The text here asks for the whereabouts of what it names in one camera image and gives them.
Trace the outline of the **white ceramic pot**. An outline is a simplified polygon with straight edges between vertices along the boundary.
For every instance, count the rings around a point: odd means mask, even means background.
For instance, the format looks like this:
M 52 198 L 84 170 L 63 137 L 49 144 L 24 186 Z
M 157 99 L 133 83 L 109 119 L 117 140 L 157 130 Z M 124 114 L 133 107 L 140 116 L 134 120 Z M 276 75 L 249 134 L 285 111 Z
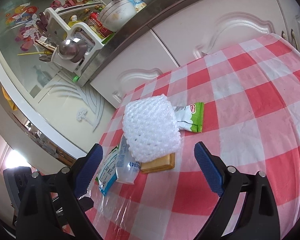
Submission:
M 108 30 L 117 32 L 136 13 L 134 5 L 129 0 L 112 0 L 101 10 L 97 19 Z

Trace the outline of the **large white blue bottle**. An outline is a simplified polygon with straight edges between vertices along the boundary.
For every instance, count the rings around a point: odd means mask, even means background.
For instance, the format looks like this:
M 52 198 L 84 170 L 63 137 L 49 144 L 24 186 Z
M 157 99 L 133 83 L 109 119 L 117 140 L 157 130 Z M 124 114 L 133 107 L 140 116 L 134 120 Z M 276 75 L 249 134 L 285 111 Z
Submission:
M 123 135 L 119 144 L 119 152 L 116 158 L 117 182 L 133 185 L 139 172 L 141 163 L 136 161 L 129 151 L 129 145 Z

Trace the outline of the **green white candy wrapper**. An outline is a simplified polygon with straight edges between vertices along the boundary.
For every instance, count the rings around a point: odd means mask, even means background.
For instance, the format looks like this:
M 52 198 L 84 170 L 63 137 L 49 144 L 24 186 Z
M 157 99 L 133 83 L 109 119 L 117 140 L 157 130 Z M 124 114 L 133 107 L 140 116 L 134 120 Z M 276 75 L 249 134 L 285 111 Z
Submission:
M 201 133 L 203 131 L 204 106 L 203 102 L 196 102 L 184 107 L 173 107 L 179 130 Z

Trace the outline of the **yellow hanging cloth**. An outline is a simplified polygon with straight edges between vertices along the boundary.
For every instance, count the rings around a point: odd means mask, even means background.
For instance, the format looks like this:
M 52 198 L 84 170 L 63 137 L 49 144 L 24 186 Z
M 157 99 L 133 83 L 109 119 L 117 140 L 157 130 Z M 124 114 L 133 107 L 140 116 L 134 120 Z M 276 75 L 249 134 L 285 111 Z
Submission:
M 10 96 L 8 95 L 8 93 L 6 92 L 6 90 L 4 89 L 4 87 L 1 87 L 1 90 L 2 90 L 4 98 L 6 99 L 7 103 L 9 104 L 11 110 L 12 111 L 17 111 L 18 107 L 13 102 L 13 100 L 10 98 Z

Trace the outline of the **green clip on counter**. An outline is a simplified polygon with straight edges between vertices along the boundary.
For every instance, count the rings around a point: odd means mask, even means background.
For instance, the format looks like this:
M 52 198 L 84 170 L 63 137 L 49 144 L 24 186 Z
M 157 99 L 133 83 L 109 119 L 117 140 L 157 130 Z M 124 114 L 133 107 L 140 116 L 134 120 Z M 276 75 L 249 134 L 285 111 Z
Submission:
M 73 79 L 72 79 L 72 81 L 73 81 L 74 83 L 76 83 L 78 80 L 79 80 L 79 76 L 77 76 L 77 75 L 74 76 Z

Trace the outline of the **green blue wipes packet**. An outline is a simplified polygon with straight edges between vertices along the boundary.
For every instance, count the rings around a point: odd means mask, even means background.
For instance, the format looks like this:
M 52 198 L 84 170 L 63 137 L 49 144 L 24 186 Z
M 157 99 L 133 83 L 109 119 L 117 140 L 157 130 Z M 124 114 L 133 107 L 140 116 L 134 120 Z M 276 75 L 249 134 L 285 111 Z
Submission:
M 96 181 L 100 192 L 105 196 L 114 182 L 117 180 L 116 159 L 119 146 L 115 146 L 102 162 L 101 168 L 97 172 Z

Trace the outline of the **white kitchen cabinet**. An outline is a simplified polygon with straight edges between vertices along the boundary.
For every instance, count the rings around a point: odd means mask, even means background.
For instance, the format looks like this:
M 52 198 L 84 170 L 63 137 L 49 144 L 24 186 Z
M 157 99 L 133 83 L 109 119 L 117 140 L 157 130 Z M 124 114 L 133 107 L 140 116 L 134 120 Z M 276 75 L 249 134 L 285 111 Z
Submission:
M 90 84 L 117 107 L 161 74 L 270 33 L 300 51 L 300 0 L 155 0 L 100 51 Z

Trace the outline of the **white dish rack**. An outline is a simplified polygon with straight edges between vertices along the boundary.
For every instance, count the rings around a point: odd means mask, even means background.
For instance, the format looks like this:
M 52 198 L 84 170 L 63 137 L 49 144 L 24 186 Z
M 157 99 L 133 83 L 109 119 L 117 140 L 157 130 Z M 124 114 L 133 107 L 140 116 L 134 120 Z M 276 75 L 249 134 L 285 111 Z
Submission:
M 49 7 L 44 10 L 45 28 L 48 37 L 57 45 L 57 49 L 61 42 L 73 38 L 82 39 L 88 46 L 84 57 L 77 63 L 61 59 L 56 49 L 52 55 L 52 62 L 57 67 L 63 67 L 69 72 L 81 76 L 93 58 L 100 52 L 104 46 L 103 39 L 91 28 L 92 22 L 89 16 L 104 6 L 104 2 L 95 1 L 63 9 L 55 10 Z

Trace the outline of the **frosted glass sliding door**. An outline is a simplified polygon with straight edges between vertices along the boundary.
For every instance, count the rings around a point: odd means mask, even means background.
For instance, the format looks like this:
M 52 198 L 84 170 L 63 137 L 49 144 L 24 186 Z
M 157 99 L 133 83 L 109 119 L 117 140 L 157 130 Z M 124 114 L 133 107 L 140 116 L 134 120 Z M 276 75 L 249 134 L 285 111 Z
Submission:
M 77 84 L 38 44 L 57 44 L 36 24 L 52 2 L 0 0 L 0 83 L 31 124 L 79 158 L 100 141 L 114 107 L 90 84 Z

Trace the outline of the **steel ladle bowl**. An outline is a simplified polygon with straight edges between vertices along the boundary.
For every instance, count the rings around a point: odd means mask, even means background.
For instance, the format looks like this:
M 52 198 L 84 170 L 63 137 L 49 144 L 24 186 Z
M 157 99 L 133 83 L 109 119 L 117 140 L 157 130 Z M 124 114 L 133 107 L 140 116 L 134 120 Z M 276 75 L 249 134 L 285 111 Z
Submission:
M 79 38 L 67 39 L 58 46 L 57 53 L 64 60 L 73 63 L 81 61 L 87 51 L 87 43 Z

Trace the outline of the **white foam net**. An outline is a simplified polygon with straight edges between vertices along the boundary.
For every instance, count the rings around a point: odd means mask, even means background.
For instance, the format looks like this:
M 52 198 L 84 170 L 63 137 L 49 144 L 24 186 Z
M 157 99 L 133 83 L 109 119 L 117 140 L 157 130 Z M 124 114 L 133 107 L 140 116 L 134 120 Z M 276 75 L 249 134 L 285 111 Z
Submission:
M 122 126 L 129 151 L 138 162 L 154 161 L 180 149 L 179 125 L 165 94 L 128 103 Z

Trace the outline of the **tan folded paper packet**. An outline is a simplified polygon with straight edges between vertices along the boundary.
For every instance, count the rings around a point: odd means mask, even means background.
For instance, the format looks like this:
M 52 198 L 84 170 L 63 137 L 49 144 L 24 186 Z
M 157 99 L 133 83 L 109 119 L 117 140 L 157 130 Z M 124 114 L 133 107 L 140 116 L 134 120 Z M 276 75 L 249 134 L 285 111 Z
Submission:
M 153 161 L 142 163 L 140 171 L 143 174 L 171 170 L 175 167 L 175 153 L 168 154 L 164 157 Z

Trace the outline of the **red white checkered tablecloth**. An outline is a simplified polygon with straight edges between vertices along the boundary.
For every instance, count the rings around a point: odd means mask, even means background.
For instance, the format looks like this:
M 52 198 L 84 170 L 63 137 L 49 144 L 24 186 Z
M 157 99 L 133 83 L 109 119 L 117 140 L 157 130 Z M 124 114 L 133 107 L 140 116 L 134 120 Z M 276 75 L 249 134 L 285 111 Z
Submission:
M 240 172 L 266 173 L 281 236 L 300 218 L 300 52 L 276 34 L 222 49 L 128 92 L 100 144 L 109 153 L 123 134 L 131 101 L 165 94 L 176 106 L 204 103 L 203 130 L 183 131 L 175 167 L 91 188 L 87 215 L 104 239 L 193 239 L 217 203 L 195 158 L 201 141 Z

